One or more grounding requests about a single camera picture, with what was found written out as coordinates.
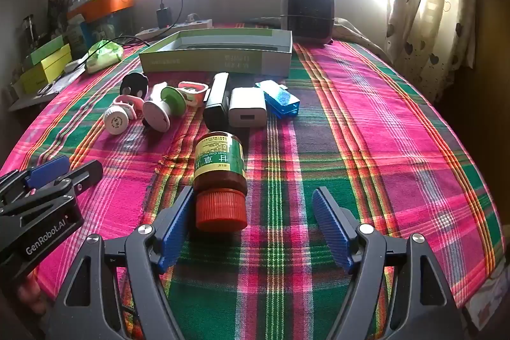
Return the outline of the person left hand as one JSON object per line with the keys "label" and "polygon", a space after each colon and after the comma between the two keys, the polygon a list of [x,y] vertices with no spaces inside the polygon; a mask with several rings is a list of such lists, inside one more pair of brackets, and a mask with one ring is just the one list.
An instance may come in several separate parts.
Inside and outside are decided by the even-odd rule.
{"label": "person left hand", "polygon": [[34,273],[30,273],[21,285],[19,285],[17,288],[17,297],[25,306],[28,306],[35,315],[42,316],[46,313],[47,305]]}

